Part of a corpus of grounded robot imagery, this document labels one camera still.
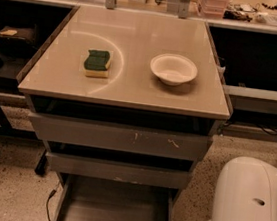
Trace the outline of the green yellow sponge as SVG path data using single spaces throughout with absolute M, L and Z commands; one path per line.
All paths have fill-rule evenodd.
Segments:
M 109 51 L 89 50 L 89 56 L 84 61 L 84 71 L 86 77 L 107 78 L 111 66 L 111 55 Z

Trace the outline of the grey drawer cabinet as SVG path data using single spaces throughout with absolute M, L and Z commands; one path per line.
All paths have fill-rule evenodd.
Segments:
M 231 115 L 202 21 L 82 6 L 22 73 L 19 90 L 32 113 L 72 117 L 212 138 Z M 89 50 L 109 51 L 107 78 L 86 77 Z M 185 84 L 165 85 L 150 68 L 161 54 L 182 55 L 198 69 Z M 42 140 L 47 153 L 191 173 L 200 161 Z

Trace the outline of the grey bottom drawer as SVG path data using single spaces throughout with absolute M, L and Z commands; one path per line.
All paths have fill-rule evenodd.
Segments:
M 71 175 L 52 221 L 172 221 L 167 188 Z

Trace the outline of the grey top drawer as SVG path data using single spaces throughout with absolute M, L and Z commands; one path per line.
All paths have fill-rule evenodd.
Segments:
M 40 140 L 79 146 L 196 161 L 202 160 L 212 144 L 209 136 L 40 113 L 29 117 Z

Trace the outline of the black side table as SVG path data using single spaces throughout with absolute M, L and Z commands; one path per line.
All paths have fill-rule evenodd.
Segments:
M 18 91 L 17 75 L 20 70 L 29 61 L 27 58 L 11 58 L 11 56 L 0 55 L 0 94 L 21 96 Z M 5 137 L 21 137 L 22 139 L 37 140 L 37 135 L 33 130 L 15 128 L 9 122 L 7 115 L 4 113 L 0 105 L 0 135 Z

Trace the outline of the grey drawer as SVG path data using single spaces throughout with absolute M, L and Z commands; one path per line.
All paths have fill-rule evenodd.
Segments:
M 47 153 L 51 170 L 110 181 L 183 189 L 191 175 L 184 171 Z
M 202 160 L 212 144 L 209 136 L 40 113 L 29 117 L 40 140 L 79 146 L 196 161 Z
M 71 175 L 52 221 L 172 221 L 167 188 Z

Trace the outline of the dark bag with note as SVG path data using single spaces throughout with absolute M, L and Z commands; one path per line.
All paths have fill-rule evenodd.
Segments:
M 10 57 L 30 58 L 36 52 L 37 30 L 29 27 L 0 28 L 0 52 Z

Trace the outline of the white bowl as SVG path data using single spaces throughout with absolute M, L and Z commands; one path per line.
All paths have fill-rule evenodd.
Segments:
M 165 85 L 178 86 L 196 78 L 198 69 L 195 64 L 182 55 L 161 54 L 150 62 L 151 72 Z

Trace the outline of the grey middle drawer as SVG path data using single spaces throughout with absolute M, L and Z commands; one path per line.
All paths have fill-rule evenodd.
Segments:
M 191 175 L 184 171 L 47 153 L 51 170 L 110 181 L 183 189 Z

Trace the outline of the stacked pink trays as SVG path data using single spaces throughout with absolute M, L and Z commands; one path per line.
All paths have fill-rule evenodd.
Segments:
M 210 18 L 224 17 L 224 11 L 230 0 L 197 0 L 197 11 L 200 15 Z

